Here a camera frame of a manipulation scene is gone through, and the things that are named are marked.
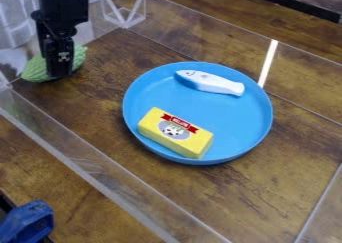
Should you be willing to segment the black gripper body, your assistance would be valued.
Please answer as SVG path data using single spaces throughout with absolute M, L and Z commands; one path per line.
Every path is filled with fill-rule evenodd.
M 88 0 L 39 0 L 31 14 L 40 37 L 76 34 L 76 26 L 88 21 Z

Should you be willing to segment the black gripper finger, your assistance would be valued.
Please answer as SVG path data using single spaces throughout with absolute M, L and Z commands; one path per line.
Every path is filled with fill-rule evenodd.
M 43 22 L 36 23 L 36 32 L 41 57 L 45 57 L 45 40 L 49 38 L 49 31 Z
M 72 74 L 73 50 L 71 37 L 44 40 L 44 58 L 49 77 L 65 77 Z

